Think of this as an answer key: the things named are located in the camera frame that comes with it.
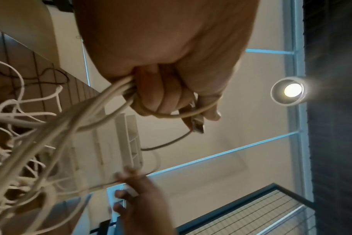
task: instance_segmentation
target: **skin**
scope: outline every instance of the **skin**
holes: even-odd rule
[[[127,168],[117,173],[117,179],[138,193],[115,191],[115,197],[126,200],[126,208],[116,203],[113,210],[120,214],[124,235],[177,235],[172,226],[168,204],[161,191],[145,176]]]
[[[222,96],[252,33],[259,0],[74,0],[79,31],[108,81],[133,74],[137,102],[158,113]],[[146,115],[135,102],[132,108]],[[219,120],[217,107],[203,113]],[[184,120],[188,127],[190,119]]]

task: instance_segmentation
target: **wire mesh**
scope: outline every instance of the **wire mesh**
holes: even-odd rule
[[[314,211],[275,190],[188,235],[315,234]]]

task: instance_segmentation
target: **metal frame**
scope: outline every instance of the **metal frame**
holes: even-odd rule
[[[289,191],[288,189],[285,189],[283,188],[282,186],[280,185],[277,185],[277,184],[270,184],[262,189],[259,189],[251,194],[248,194],[247,196],[244,196],[234,202],[231,202],[227,205],[224,205],[214,211],[211,211],[210,213],[208,214],[205,214],[197,219],[194,219],[190,222],[187,222],[181,226],[179,226],[177,228],[177,232],[179,235],[184,235],[184,234],[187,234],[191,231],[194,231],[195,229],[198,229],[202,226],[204,226],[205,224],[208,224],[242,206],[245,206],[275,190],[278,190],[278,191],[281,191],[282,193],[290,196],[291,198],[295,199],[296,201],[302,203],[303,205],[307,206],[308,208],[311,208],[313,210],[315,210],[315,204],[291,191]],[[280,223],[283,223],[285,221],[285,219],[281,219],[279,220],[279,222],[276,223],[276,225],[272,226],[272,227],[268,227],[268,231],[267,232],[270,232],[272,231],[276,226],[279,226]]]

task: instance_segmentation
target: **cable connector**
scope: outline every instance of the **cable connector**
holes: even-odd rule
[[[191,123],[193,132],[204,134],[204,117],[202,114],[192,116]]]

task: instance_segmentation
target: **glowing light bulb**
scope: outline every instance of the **glowing light bulb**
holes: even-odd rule
[[[296,97],[302,92],[302,86],[298,83],[289,84],[284,88],[284,94],[288,97]]]

